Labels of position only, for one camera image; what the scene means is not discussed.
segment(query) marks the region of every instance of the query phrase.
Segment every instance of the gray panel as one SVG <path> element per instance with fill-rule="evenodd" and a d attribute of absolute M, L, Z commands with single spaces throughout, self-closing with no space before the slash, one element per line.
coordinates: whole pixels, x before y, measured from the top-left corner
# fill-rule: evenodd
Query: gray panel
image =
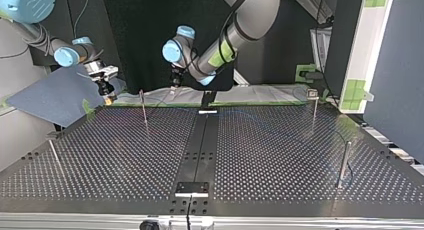
<path fill-rule="evenodd" d="M 146 126 L 140 108 L 103 109 L 54 144 L 60 162 L 51 150 L 34 152 L 3 173 L 0 211 L 169 213 L 195 112 L 148 116 Z"/>
<path fill-rule="evenodd" d="M 364 118 L 424 163 L 424 0 L 394 0 Z"/>
<path fill-rule="evenodd" d="M 121 80 L 114 78 L 110 83 L 116 94 L 122 91 Z M 9 105 L 63 127 L 86 114 L 85 101 L 91 108 L 104 104 L 82 65 L 60 68 L 7 99 Z"/>
<path fill-rule="evenodd" d="M 328 49 L 325 76 L 331 91 L 340 96 L 356 33 L 362 0 L 337 0 L 336 17 Z"/>

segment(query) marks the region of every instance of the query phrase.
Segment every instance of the metal rod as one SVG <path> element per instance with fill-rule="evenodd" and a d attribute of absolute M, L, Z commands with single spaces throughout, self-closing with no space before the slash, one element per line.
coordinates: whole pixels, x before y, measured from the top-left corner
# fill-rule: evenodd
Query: metal rod
<path fill-rule="evenodd" d="M 54 154 L 54 158 L 56 158 L 56 161 L 58 161 L 58 162 L 60 162 L 60 160 L 59 160 L 59 156 L 57 155 L 57 153 L 56 153 L 56 148 L 54 147 L 54 145 L 53 145 L 53 141 L 52 140 L 49 140 L 49 144 L 50 144 L 50 148 L 52 149 L 52 151 L 53 151 L 53 154 Z"/>
<path fill-rule="evenodd" d="M 350 141 L 346 142 L 345 150 L 344 150 L 344 154 L 343 154 L 343 159 L 342 159 L 342 165 L 340 167 L 339 178 L 337 179 L 337 188 L 342 187 L 342 182 L 343 182 L 344 175 L 345 175 L 345 172 L 346 172 L 351 147 L 352 147 L 352 142 L 350 142 Z"/>
<path fill-rule="evenodd" d="M 317 108 L 318 108 L 318 98 L 315 100 L 315 107 L 314 107 L 314 120 L 317 116 Z"/>
<path fill-rule="evenodd" d="M 146 106 L 144 101 L 143 89 L 140 90 L 140 100 L 141 100 L 141 107 L 143 108 L 144 122 L 147 123 L 147 114 L 146 114 Z"/>

